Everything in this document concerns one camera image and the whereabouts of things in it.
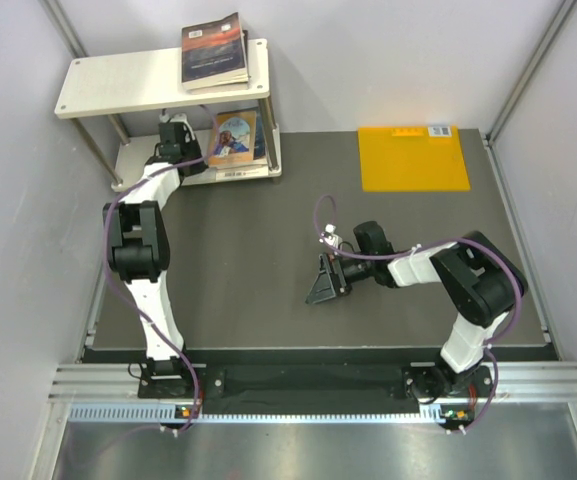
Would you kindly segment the blue hardcover book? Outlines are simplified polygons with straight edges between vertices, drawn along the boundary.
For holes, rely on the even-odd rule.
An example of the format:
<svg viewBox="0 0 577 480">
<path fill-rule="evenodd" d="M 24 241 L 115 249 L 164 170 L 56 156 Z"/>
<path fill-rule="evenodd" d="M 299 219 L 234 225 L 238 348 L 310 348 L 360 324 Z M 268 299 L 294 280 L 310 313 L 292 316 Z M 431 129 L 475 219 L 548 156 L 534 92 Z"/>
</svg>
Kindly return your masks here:
<svg viewBox="0 0 577 480">
<path fill-rule="evenodd" d="M 253 160 L 259 161 L 262 160 L 266 155 L 266 145 L 265 145 L 265 136 L 260 109 L 255 108 L 254 111 L 256 118 L 255 118 L 255 141 L 253 150 Z"/>
</svg>

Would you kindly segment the black treehouse paperback book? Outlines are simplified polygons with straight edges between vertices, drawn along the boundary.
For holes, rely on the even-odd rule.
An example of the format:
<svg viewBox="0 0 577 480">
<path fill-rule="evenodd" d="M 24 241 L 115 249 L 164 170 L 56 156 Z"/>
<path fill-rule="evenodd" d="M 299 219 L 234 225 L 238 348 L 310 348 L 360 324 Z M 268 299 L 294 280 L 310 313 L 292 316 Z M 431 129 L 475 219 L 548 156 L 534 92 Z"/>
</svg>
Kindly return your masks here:
<svg viewBox="0 0 577 480">
<path fill-rule="evenodd" d="M 248 30 L 243 29 L 238 39 L 218 47 L 204 49 L 196 67 L 199 77 L 184 82 L 184 88 L 193 94 L 203 92 L 245 89 L 249 83 Z"/>
</svg>

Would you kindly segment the orange illustrated children's book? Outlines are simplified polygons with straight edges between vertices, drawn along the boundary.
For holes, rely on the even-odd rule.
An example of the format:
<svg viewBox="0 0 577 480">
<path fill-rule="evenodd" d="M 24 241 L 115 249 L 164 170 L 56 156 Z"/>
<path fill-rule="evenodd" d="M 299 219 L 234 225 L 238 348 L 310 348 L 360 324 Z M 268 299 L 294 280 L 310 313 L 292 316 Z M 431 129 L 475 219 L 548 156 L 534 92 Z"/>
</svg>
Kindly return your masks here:
<svg viewBox="0 0 577 480">
<path fill-rule="evenodd" d="M 211 132 L 208 166 L 233 168 L 251 165 L 254 160 L 257 113 L 253 109 L 220 113 Z"/>
</svg>

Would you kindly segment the dark sunset cover book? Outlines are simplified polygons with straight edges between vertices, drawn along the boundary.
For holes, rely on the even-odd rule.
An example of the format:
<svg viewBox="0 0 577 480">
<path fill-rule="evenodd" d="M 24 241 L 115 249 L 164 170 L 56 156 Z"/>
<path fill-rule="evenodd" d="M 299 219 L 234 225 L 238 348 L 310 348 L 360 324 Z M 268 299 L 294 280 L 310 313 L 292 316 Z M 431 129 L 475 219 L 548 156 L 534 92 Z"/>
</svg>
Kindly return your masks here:
<svg viewBox="0 0 577 480">
<path fill-rule="evenodd" d="M 238 12 L 181 30 L 181 84 L 192 91 L 247 83 L 247 43 Z"/>
</svg>

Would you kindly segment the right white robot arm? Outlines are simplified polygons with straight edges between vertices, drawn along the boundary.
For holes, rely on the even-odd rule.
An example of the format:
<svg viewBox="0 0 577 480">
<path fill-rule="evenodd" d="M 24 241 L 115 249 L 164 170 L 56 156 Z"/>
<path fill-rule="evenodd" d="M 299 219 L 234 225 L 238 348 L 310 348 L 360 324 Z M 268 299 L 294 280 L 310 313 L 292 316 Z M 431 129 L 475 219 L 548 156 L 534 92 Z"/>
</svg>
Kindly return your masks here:
<svg viewBox="0 0 577 480">
<path fill-rule="evenodd" d="M 516 314 L 528 290 L 523 273 L 479 231 L 431 247 L 397 252 L 382 227 L 367 221 L 353 229 L 358 249 L 344 252 L 343 240 L 329 224 L 319 241 L 330 251 L 319 255 L 319 272 L 305 303 L 320 304 L 348 295 L 366 280 L 387 288 L 439 283 L 457 310 L 448 340 L 424 396 L 455 396 L 466 389 L 494 341 L 497 328 Z"/>
</svg>

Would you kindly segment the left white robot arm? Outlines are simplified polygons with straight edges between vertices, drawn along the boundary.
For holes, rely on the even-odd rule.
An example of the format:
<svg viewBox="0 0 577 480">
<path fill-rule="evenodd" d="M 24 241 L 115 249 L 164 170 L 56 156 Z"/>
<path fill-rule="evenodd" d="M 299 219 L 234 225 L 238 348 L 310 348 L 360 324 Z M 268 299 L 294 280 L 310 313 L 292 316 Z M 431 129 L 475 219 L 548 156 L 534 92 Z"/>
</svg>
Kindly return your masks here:
<svg viewBox="0 0 577 480">
<path fill-rule="evenodd" d="M 144 185 L 130 192 L 109 221 L 108 265 L 127 287 L 146 338 L 146 354 L 138 362 L 143 399 L 173 399 L 192 394 L 195 374 L 181 354 L 184 339 L 174 320 L 167 291 L 170 244 L 162 210 L 186 176 L 206 169 L 197 137 L 187 116 L 162 114 L 159 141 L 147 160 Z"/>
</svg>

